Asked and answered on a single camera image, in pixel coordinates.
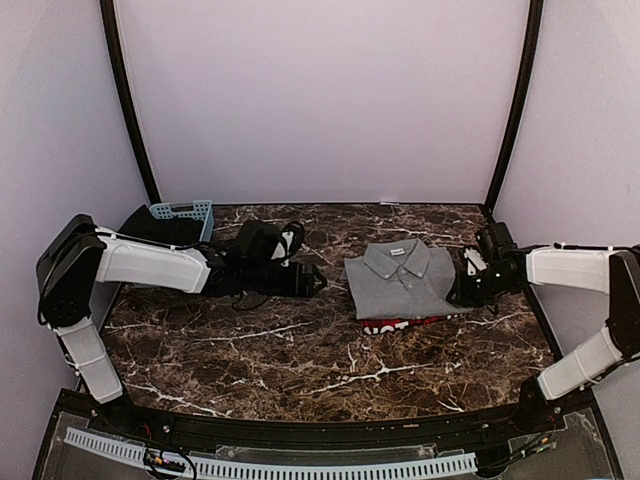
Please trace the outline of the light blue plastic basket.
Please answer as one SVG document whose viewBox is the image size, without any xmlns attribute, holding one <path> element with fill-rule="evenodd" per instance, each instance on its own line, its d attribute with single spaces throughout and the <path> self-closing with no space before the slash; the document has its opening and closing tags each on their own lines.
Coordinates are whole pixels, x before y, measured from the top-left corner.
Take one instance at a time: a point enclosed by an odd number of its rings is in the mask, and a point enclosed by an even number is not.
<svg viewBox="0 0 640 480">
<path fill-rule="evenodd" d="M 187 245 L 211 240 L 214 214 L 210 200 L 156 203 L 149 210 L 152 217 L 161 222 L 163 232 L 172 242 Z"/>
</svg>

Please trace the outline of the grey long sleeve shirt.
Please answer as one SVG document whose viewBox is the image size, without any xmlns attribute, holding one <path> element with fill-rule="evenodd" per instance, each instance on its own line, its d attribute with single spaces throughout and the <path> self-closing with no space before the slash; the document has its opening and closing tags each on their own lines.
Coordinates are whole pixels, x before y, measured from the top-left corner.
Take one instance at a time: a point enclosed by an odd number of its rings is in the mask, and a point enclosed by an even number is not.
<svg viewBox="0 0 640 480">
<path fill-rule="evenodd" d="M 417 320 L 471 311 L 446 300 L 456 276 L 448 250 L 417 238 L 370 243 L 363 255 L 344 260 L 344 272 L 359 320 Z"/>
</svg>

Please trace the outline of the red black plaid shirt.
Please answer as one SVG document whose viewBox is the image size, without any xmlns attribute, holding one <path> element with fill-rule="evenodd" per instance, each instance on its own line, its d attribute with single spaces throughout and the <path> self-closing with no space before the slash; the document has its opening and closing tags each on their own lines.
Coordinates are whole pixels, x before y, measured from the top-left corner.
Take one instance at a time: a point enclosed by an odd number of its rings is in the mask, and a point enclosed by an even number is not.
<svg viewBox="0 0 640 480">
<path fill-rule="evenodd" d="M 458 319 L 461 317 L 463 317 L 463 314 L 448 314 L 416 319 L 367 319 L 360 320 L 359 323 L 366 335 L 381 335 L 394 333 L 411 327 L 426 326 L 437 322 Z"/>
</svg>

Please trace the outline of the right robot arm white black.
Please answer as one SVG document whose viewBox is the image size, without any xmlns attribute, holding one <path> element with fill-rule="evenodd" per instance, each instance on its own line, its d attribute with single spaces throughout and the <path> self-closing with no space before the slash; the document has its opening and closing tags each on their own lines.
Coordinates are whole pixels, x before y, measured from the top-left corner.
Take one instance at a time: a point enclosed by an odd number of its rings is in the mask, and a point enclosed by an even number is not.
<svg viewBox="0 0 640 480">
<path fill-rule="evenodd" d="M 522 389 L 510 413 L 521 434 L 549 416 L 549 403 L 598 384 L 639 358 L 639 249 L 621 246 L 535 245 L 511 241 L 466 247 L 448 301 L 496 306 L 500 297 L 530 287 L 543 297 L 563 354 Z"/>
</svg>

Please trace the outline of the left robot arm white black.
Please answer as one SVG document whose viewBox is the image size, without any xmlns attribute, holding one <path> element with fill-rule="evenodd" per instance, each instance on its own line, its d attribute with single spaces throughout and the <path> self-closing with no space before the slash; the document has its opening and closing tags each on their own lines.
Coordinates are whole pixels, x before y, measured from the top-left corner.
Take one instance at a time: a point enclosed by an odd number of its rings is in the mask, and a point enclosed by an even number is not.
<svg viewBox="0 0 640 480">
<path fill-rule="evenodd" d="M 295 260 L 304 239 L 299 222 L 278 228 L 250 220 L 222 248 L 174 245 L 103 228 L 78 214 L 36 261 L 37 320 L 56 335 L 92 399 L 103 405 L 103 421 L 131 436 L 141 415 L 125 401 L 128 393 L 93 320 L 96 285 L 205 298 L 308 299 L 328 281 L 314 263 Z"/>
</svg>

